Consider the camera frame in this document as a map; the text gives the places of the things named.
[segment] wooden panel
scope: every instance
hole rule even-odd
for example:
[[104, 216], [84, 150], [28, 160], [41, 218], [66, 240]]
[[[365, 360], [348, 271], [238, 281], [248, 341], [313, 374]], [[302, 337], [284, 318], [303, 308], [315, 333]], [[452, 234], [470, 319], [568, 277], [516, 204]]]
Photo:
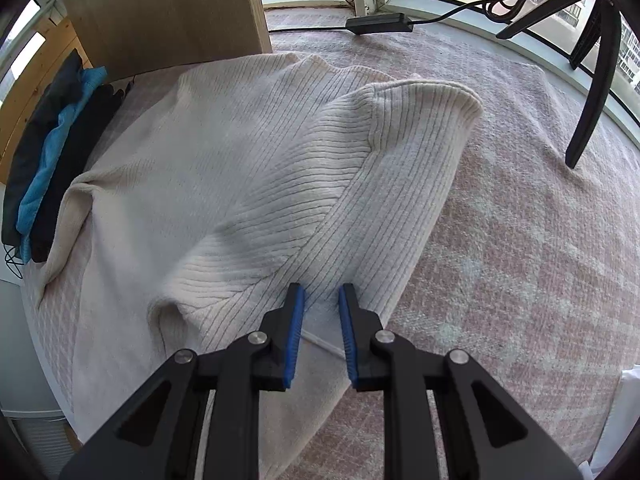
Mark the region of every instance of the wooden panel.
[[261, 0], [63, 0], [110, 80], [271, 51]]
[[0, 107], [0, 182], [6, 183], [11, 159], [24, 125], [35, 110], [44, 89], [53, 80], [66, 56], [74, 49], [87, 63], [86, 54], [68, 19], [48, 31], [45, 42], [20, 74]]

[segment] white window frame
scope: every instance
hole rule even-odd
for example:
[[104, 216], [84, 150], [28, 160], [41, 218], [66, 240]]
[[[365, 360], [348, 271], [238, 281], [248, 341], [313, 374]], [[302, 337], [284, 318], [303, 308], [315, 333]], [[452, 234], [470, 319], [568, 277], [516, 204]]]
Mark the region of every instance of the white window frame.
[[[434, 18], [455, 8], [453, 4], [440, 0], [262, 0], [264, 7], [324, 7], [351, 6], [356, 16], [367, 16], [380, 12], [404, 12], [414, 18]], [[495, 35], [504, 28], [503, 25], [491, 22], [479, 12], [463, 10], [448, 18], [444, 23], [461, 28], [482, 38], [500, 43], [533, 60], [540, 66], [561, 77], [583, 95], [587, 95], [591, 87], [591, 76], [583, 70], [571, 70], [565, 56], [545, 43], [528, 34], [518, 34], [511, 40], [498, 40]], [[631, 86], [629, 92], [635, 92]], [[634, 118], [611, 95], [607, 97], [604, 112], [622, 129], [633, 143], [640, 149], [640, 126]]]

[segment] screw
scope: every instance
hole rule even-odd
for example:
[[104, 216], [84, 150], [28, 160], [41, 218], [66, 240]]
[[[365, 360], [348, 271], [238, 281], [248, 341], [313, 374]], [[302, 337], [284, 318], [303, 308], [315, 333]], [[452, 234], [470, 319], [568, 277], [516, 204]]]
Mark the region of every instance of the screw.
[[267, 341], [268, 336], [264, 332], [251, 332], [249, 334], [249, 343], [252, 345], [261, 345]]
[[466, 365], [469, 362], [469, 354], [464, 350], [456, 348], [449, 352], [449, 359], [451, 359], [457, 365]]
[[392, 343], [396, 338], [396, 334], [390, 330], [378, 330], [376, 332], [376, 339], [381, 343]]
[[193, 359], [193, 352], [187, 348], [178, 350], [174, 356], [175, 362], [177, 362], [179, 365], [185, 365], [187, 363], [190, 363], [192, 359]]

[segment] black tripod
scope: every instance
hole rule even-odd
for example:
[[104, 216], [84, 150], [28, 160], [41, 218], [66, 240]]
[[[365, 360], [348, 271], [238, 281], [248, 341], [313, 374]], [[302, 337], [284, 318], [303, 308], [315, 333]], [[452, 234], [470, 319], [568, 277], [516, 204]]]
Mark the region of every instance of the black tripod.
[[[582, 0], [547, 0], [511, 23], [511, 25], [496, 34], [496, 37], [499, 40], [508, 40], [526, 28], [580, 1]], [[564, 157], [564, 161], [569, 168], [575, 168], [604, 108], [611, 88], [611, 81], [616, 71], [621, 36], [622, 20], [619, 10], [611, 0], [596, 0], [584, 30], [569, 56], [569, 63], [575, 70], [583, 62], [585, 56], [591, 51], [596, 42], [600, 40], [600, 50], [598, 51], [598, 60], [591, 88], [578, 121], [578, 126]]]

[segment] blue cloth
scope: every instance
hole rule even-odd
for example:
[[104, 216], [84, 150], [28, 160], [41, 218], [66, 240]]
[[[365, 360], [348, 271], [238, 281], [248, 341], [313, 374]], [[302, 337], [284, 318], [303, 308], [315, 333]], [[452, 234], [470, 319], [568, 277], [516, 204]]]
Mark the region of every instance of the blue cloth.
[[40, 203], [49, 187], [51, 176], [56, 169], [62, 147], [65, 145], [66, 137], [69, 134], [69, 128], [84, 108], [91, 94], [104, 82], [106, 77], [107, 71], [105, 67], [82, 70], [80, 74], [82, 97], [77, 103], [71, 103], [62, 109], [58, 115], [58, 126], [51, 130], [44, 140], [38, 171], [18, 208], [16, 229], [22, 235], [20, 255], [24, 262], [31, 260], [31, 228], [40, 208]]

